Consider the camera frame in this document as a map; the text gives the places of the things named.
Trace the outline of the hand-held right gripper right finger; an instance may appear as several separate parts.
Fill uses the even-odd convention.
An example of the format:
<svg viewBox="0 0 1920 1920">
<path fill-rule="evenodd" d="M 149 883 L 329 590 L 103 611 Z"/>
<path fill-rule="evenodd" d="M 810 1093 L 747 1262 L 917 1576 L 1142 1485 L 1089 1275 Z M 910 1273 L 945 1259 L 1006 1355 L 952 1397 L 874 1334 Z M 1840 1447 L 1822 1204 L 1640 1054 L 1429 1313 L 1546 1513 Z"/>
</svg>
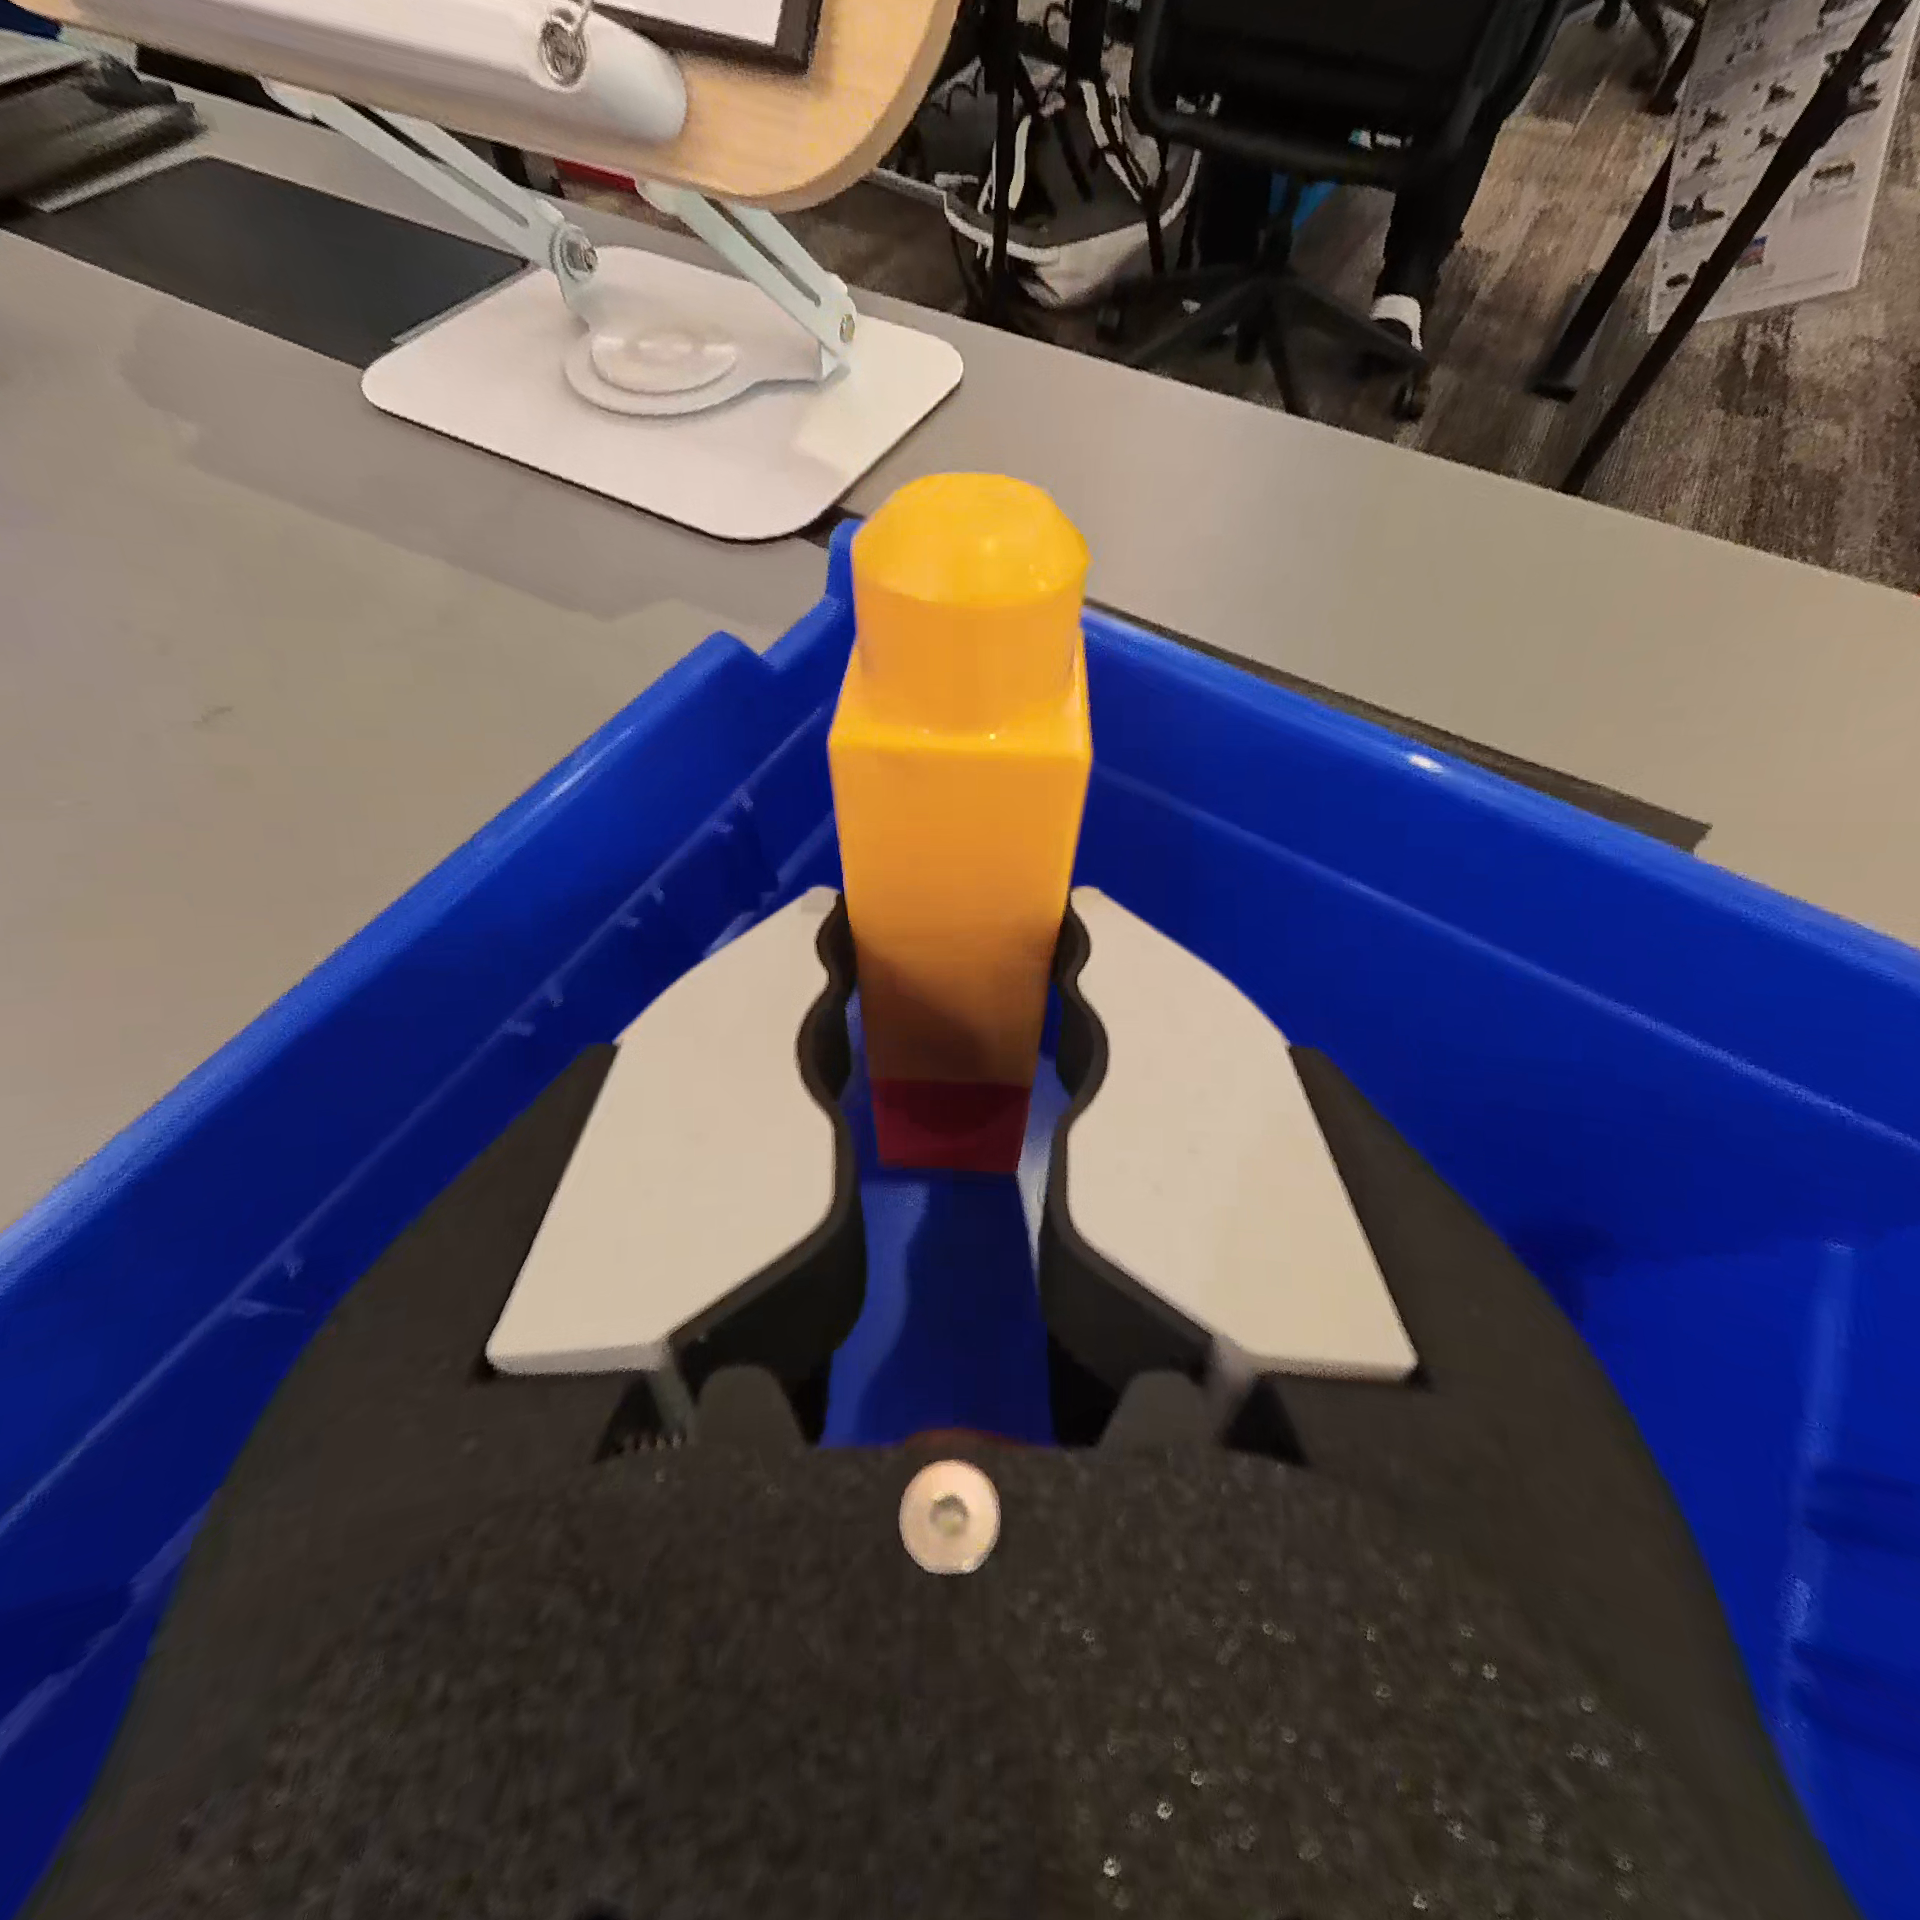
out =
<svg viewBox="0 0 1920 1920">
<path fill-rule="evenodd" d="M 1273 1377 L 1408 1385 L 1418 1353 L 1273 1017 L 1093 885 L 1053 982 L 1037 1269 L 1072 1368 L 1111 1400 L 1186 1381 L 1225 1430 Z"/>
</svg>

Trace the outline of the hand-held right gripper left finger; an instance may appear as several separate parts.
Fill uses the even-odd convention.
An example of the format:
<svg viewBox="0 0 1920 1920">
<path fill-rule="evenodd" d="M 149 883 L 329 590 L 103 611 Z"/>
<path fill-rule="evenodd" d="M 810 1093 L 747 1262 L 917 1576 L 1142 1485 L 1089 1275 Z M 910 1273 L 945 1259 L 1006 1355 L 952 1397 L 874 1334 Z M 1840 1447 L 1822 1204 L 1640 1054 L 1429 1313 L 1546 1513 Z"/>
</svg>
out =
<svg viewBox="0 0 1920 1920">
<path fill-rule="evenodd" d="M 486 1336 L 494 1374 L 631 1376 L 682 1430 L 713 1377 L 754 1368 L 822 1438 L 867 1269 L 855 982 L 846 902 L 815 885 L 621 1028 Z"/>
</svg>

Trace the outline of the blue plastic bin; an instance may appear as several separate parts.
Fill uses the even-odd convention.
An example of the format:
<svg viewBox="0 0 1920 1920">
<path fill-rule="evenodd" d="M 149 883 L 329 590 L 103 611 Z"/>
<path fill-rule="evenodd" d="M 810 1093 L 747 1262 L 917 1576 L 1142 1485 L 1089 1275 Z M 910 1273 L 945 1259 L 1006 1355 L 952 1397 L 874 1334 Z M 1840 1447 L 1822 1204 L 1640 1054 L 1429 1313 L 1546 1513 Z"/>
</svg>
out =
<svg viewBox="0 0 1920 1920">
<path fill-rule="evenodd" d="M 3 1228 L 3 1916 L 321 1309 L 591 1040 L 837 878 L 847 520 Z M 1915 950 L 1087 614 L 1078 880 L 1323 1048 L 1549 1289 L 1863 1916 L 1915 1916 Z"/>
</svg>

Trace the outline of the red mega block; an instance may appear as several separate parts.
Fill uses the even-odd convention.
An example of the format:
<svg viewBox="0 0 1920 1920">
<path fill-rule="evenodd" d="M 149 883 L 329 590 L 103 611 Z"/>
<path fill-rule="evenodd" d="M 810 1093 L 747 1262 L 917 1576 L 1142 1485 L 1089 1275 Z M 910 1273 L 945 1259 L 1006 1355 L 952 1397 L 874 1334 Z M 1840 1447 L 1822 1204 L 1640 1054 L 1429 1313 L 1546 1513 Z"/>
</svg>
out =
<svg viewBox="0 0 1920 1920">
<path fill-rule="evenodd" d="M 1030 1085 L 870 1079 L 878 1161 L 887 1167 L 1015 1174 Z"/>
</svg>

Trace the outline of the yellow mega block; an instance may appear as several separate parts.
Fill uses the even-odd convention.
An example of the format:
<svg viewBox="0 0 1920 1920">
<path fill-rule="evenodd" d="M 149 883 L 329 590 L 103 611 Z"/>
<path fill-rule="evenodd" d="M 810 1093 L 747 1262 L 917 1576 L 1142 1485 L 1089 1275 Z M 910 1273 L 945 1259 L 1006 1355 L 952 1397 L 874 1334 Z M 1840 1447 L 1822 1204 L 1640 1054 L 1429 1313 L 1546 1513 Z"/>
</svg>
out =
<svg viewBox="0 0 1920 1920">
<path fill-rule="evenodd" d="M 1039 486 L 949 471 L 847 563 L 827 753 L 870 1068 L 1029 1088 L 1093 769 L 1087 544 Z"/>
</svg>

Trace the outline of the instruction sheet on white stand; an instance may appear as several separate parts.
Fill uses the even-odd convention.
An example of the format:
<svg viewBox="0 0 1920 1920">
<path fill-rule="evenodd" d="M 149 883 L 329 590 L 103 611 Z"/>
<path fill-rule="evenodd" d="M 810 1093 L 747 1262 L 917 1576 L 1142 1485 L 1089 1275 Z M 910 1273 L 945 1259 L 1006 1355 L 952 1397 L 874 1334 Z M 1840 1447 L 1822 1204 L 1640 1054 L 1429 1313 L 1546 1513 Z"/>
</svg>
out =
<svg viewBox="0 0 1920 1920">
<path fill-rule="evenodd" d="M 53 3 L 247 72 L 525 275 L 361 379 L 383 415 L 734 544 L 837 505 L 959 384 L 778 222 L 921 107 L 952 3 L 822 5 L 806 70 L 667 53 L 565 3 Z"/>
</svg>

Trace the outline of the white and black bag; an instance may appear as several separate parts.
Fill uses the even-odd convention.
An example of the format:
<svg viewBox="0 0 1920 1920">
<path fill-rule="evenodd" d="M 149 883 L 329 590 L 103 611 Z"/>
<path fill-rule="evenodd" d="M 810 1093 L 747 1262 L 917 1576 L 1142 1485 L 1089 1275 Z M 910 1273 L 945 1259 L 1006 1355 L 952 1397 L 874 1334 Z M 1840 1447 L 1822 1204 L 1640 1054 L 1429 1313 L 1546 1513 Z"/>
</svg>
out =
<svg viewBox="0 0 1920 1920">
<path fill-rule="evenodd" d="M 1073 309 L 1173 263 L 1198 174 L 1194 150 L 1141 129 L 1112 78 L 1081 78 L 1015 111 L 1008 163 L 986 148 L 933 183 L 983 263 L 1006 208 L 1011 279 L 1045 309 Z"/>
</svg>

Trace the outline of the small framed sign stand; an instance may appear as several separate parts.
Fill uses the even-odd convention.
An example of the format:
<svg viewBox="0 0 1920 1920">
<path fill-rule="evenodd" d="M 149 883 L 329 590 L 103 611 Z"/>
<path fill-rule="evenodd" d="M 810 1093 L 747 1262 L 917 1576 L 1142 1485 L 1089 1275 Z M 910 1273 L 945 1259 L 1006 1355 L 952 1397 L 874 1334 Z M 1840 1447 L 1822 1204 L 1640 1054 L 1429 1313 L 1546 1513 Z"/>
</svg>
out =
<svg viewBox="0 0 1920 1920">
<path fill-rule="evenodd" d="M 1647 342 L 1559 479 L 1571 495 L 1698 325 L 1855 288 L 1915 46 L 1907 3 L 1685 11 L 1647 99 L 1669 150 L 1528 384 L 1574 398 L 1601 325 L 1647 270 Z"/>
</svg>

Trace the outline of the dark grey desk mat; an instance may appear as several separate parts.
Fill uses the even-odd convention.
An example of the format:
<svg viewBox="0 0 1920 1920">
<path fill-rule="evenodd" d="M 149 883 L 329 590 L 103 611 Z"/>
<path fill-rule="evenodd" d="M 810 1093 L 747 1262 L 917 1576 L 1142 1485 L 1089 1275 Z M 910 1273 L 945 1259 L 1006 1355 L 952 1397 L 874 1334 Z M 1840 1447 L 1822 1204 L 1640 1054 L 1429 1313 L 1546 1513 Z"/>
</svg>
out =
<svg viewBox="0 0 1920 1920">
<path fill-rule="evenodd" d="M 478 300 L 525 275 L 494 246 L 217 157 L 185 160 L 64 209 L 7 203 L 3 229 L 355 371 L 441 323 L 457 297 Z M 1104 601 L 1095 611 L 1670 847 L 1698 852 L 1710 837 L 1705 823 L 1609 784 L 1431 726 Z"/>
</svg>

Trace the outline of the black office chair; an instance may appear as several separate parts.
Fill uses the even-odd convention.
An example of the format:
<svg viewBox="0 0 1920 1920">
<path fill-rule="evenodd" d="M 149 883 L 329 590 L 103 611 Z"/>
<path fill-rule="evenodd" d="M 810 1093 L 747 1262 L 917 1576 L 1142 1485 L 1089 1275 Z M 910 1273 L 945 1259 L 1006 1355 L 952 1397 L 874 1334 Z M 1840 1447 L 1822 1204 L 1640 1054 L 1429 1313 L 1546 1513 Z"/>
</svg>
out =
<svg viewBox="0 0 1920 1920">
<path fill-rule="evenodd" d="M 1568 5 L 1559 3 L 1174 3 L 1142 5 L 1129 78 L 1141 129 L 1202 160 L 1199 263 L 1147 279 L 1105 311 L 1190 300 L 1129 367 L 1232 335 L 1262 357 L 1282 408 L 1309 417 L 1291 339 L 1352 349 L 1391 375 L 1394 415 L 1424 415 L 1431 365 L 1330 295 L 1293 260 L 1309 184 L 1367 188 L 1424 206 L 1431 297 L 1465 229 L 1498 132 L 1536 83 Z"/>
</svg>

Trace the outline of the black folder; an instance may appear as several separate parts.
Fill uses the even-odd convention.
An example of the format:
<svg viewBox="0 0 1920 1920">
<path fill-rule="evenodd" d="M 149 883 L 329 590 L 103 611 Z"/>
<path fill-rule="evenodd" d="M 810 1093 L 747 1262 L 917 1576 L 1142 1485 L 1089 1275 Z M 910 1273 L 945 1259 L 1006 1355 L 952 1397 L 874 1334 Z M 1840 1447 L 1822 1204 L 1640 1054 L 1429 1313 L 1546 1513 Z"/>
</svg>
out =
<svg viewBox="0 0 1920 1920">
<path fill-rule="evenodd" d="M 115 56 L 3 33 L 1 212 L 87 195 L 201 134 L 191 103 Z"/>
</svg>

